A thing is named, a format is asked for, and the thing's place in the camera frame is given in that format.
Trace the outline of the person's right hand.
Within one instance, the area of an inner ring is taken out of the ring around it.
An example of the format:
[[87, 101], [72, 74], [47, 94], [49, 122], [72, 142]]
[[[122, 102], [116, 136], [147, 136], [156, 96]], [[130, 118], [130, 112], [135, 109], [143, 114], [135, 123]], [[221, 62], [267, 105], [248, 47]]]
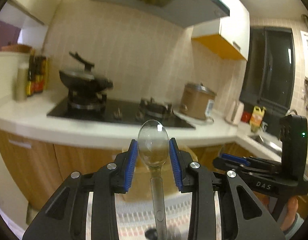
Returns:
[[287, 202], [287, 213], [280, 228], [282, 231], [288, 230], [294, 223], [298, 210], [298, 199], [296, 196], [291, 197]]

